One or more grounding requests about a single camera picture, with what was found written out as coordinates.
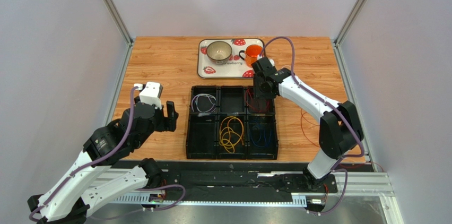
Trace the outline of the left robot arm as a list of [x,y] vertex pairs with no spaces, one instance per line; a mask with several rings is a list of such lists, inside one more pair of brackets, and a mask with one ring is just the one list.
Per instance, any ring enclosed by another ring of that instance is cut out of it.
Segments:
[[120,119],[93,132],[74,164],[52,189],[28,199],[29,219],[35,223],[84,223],[98,209],[126,193],[166,189],[163,172],[152,158],[143,159],[126,174],[102,185],[91,185],[140,148],[152,133],[175,131],[178,117],[172,101],[167,101],[165,107],[133,101]]

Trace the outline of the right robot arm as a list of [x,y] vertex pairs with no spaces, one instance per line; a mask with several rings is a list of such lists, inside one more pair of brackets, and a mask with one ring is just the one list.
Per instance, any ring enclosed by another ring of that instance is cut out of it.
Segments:
[[302,185],[309,191],[322,187],[324,180],[355,147],[363,149],[363,131],[355,104],[338,102],[302,82],[291,70],[277,70],[267,57],[252,64],[255,98],[292,101],[319,124],[320,146],[303,170]]

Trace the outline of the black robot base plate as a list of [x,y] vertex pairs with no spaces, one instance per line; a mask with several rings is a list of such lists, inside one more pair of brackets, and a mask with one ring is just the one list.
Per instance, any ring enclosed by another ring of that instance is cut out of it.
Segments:
[[291,202],[293,193],[323,197],[338,192],[336,179],[328,175],[316,191],[302,185],[306,163],[236,161],[158,161],[167,184],[186,188],[184,201],[195,202]]

